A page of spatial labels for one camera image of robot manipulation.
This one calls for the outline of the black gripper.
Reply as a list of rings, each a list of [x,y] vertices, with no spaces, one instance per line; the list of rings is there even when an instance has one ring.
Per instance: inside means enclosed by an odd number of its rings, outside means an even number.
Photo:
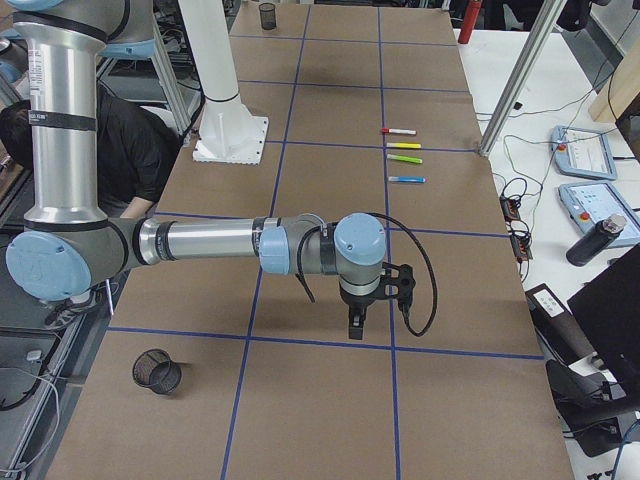
[[[340,288],[340,296],[349,308],[348,336],[351,340],[362,340],[362,320],[366,319],[367,308],[377,300],[383,299],[383,294],[374,290],[366,295],[356,295]]]

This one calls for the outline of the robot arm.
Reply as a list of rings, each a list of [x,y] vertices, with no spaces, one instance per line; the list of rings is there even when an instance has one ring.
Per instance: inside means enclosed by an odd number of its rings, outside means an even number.
[[[105,49],[154,50],[148,1],[16,1],[13,25],[28,46],[34,206],[6,265],[28,294],[48,301],[162,261],[255,256],[265,272],[339,279],[349,335],[385,290],[381,223],[354,213],[336,224],[312,214],[197,223],[109,218],[97,202],[96,58]]]

